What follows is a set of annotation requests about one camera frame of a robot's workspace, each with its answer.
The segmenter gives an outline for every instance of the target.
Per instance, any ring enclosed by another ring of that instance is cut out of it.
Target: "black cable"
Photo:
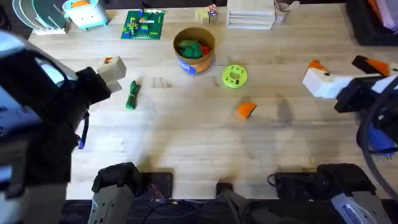
[[[51,66],[53,66],[53,68],[55,68],[56,70],[58,70],[58,72],[62,75],[63,77],[63,85],[62,87],[64,88],[70,88],[71,84],[70,84],[70,80],[68,79],[67,75],[65,74],[65,72],[52,60],[50,60],[48,57],[46,57],[44,54],[37,52],[35,50],[27,50],[28,54],[30,54],[33,57],[45,60],[46,62],[48,62]]]
[[[158,204],[155,207],[153,207],[148,213],[147,215],[142,219],[141,224],[144,224],[145,221],[147,220],[147,218],[152,214],[152,212],[154,212],[156,210],[156,208],[159,208],[161,206],[165,206],[168,205],[169,203],[162,203],[162,204]]]
[[[390,195],[391,198],[398,201],[397,192],[387,183],[384,177],[380,174],[377,169],[370,153],[369,148],[369,127],[372,122],[373,117],[377,115],[379,107],[383,103],[383,101],[390,95],[391,92],[394,91],[394,88],[398,85],[398,77],[395,77],[393,81],[388,84],[388,86],[384,89],[384,91],[377,97],[372,107],[370,107],[364,121],[360,125],[357,132],[357,142],[362,149],[363,156],[365,161],[372,172],[374,178],[379,182],[380,186]]]
[[[212,202],[216,203],[216,202],[217,202],[217,199],[216,199],[216,200],[209,200],[209,201],[207,201],[207,202],[205,202],[205,203],[201,203],[200,206],[199,206],[199,208],[195,208],[193,205],[190,205],[190,204],[184,204],[184,203],[178,203],[178,202],[177,202],[176,204],[174,204],[174,201],[173,201],[173,200],[170,200],[170,201],[167,202],[167,203],[158,204],[158,205],[156,205],[155,207],[151,208],[150,211],[149,211],[149,213],[144,217],[144,219],[142,219],[141,224],[144,224],[145,221],[146,221],[146,219],[149,218],[149,216],[150,216],[152,213],[157,213],[157,214],[159,214],[159,215],[164,215],[164,216],[167,216],[168,218],[185,218],[185,217],[188,217],[188,216],[190,216],[190,215],[197,214],[200,218],[217,220],[218,222],[223,223],[221,220],[219,220],[219,219],[217,219],[217,218],[214,218],[214,217],[205,217],[205,216],[203,216],[203,215],[200,215],[200,212],[204,209],[205,205],[209,205],[209,204],[211,204]],[[178,214],[178,215],[176,215],[176,214],[160,213],[160,212],[157,211],[157,209],[158,209],[159,207],[166,206],[166,205],[180,205],[180,206],[183,206],[183,207],[184,207],[184,206],[189,206],[190,208],[193,208],[193,210],[190,211],[190,212],[187,212],[187,213],[184,212],[184,214],[181,213],[181,214]]]
[[[79,145],[79,149],[83,149],[84,146],[86,145],[86,138],[87,138],[87,133],[88,133],[88,126],[89,126],[89,117],[90,114],[86,112],[84,120],[85,120],[85,125],[83,127],[83,133],[81,134],[81,145]]]
[[[220,196],[223,196],[225,198],[225,200],[226,200],[227,204],[229,205],[229,208],[232,212],[232,215],[235,219],[236,224],[241,224],[241,220],[239,218],[239,213],[236,210],[235,206],[233,205],[231,199],[229,199],[228,196],[226,196],[225,194],[222,194],[222,193],[220,194]]]

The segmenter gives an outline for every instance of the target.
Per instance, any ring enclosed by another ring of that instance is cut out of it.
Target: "black clamp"
[[[98,171],[91,190],[98,193],[103,187],[112,185],[118,187],[126,185],[136,197],[145,190],[142,175],[132,162],[116,164]]]

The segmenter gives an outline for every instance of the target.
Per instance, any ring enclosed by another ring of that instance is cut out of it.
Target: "white stand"
[[[228,28],[270,30],[275,21],[273,0],[228,0]]]

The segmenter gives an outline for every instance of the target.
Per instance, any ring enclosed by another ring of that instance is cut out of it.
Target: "white container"
[[[87,0],[88,5],[72,7],[74,2],[81,0],[67,0],[62,9],[67,16],[80,28],[87,30],[96,26],[106,26],[109,19],[98,0]]]

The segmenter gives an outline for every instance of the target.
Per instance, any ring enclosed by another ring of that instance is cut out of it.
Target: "red toy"
[[[210,53],[210,48],[207,46],[201,46],[200,50],[201,50],[202,56],[206,56]]]

